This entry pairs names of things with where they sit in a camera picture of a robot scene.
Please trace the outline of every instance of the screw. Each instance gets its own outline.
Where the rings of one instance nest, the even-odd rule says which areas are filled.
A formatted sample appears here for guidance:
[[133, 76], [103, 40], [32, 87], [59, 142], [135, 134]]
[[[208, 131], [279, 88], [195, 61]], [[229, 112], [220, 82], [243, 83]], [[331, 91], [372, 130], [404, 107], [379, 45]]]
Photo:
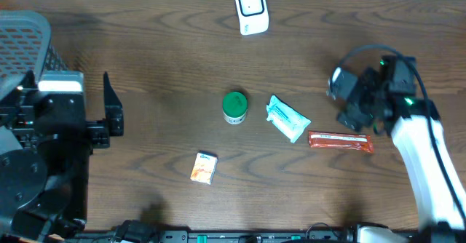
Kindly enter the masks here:
[[4, 158], [2, 161], [1, 161], [1, 165], [3, 167], [6, 167], [9, 165], [9, 158]]
[[16, 194], [15, 199], [17, 202], [20, 202], [21, 200], [23, 200], [23, 193], [20, 192]]
[[37, 172], [37, 164], [34, 163], [34, 164], [31, 165], [31, 172], [32, 172], [32, 173], [36, 173], [36, 172]]

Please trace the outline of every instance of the brown wood surface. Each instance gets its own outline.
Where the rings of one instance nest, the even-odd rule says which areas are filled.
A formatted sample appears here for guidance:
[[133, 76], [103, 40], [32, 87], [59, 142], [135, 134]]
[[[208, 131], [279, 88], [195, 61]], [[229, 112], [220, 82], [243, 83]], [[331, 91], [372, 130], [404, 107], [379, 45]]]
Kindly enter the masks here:
[[[350, 132], [325, 95], [337, 60], [383, 43], [418, 58], [466, 182], [466, 0], [267, 0], [270, 27], [243, 37], [234, 0], [1, 0], [52, 25], [52, 44], [86, 80], [87, 117], [103, 117], [108, 71], [125, 107], [125, 136], [90, 165], [88, 229], [125, 219], [192, 229], [297, 229], [350, 221], [415, 228], [416, 205], [391, 139], [375, 154], [291, 144], [266, 119], [271, 94], [312, 120]], [[377, 66], [380, 52], [350, 62]], [[248, 93], [238, 126], [222, 97]], [[196, 152], [219, 161], [213, 184], [189, 179]]]

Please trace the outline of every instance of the green light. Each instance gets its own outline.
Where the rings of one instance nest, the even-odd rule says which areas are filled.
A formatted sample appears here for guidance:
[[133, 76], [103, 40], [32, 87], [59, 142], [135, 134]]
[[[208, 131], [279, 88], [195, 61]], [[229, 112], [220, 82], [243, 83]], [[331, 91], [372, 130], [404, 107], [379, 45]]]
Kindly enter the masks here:
[[405, 97], [405, 101], [408, 103], [408, 105], [414, 104], [414, 101], [411, 98]]

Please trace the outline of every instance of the small container with green lid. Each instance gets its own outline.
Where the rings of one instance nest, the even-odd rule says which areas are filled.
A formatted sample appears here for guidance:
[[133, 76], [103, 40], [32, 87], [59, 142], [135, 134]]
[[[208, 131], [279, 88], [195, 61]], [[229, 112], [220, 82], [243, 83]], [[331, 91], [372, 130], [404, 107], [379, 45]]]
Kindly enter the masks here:
[[230, 92], [224, 98], [224, 118], [230, 124], [239, 124], [246, 118], [248, 100], [239, 92]]

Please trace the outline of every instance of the small orange and white box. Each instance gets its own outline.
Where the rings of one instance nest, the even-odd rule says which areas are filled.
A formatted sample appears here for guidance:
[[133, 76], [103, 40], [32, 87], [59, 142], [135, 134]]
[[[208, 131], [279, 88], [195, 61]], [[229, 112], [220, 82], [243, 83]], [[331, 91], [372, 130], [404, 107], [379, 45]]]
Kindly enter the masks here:
[[215, 156], [198, 153], [191, 173], [191, 180], [206, 184], [212, 183], [213, 173], [216, 171], [217, 158]]

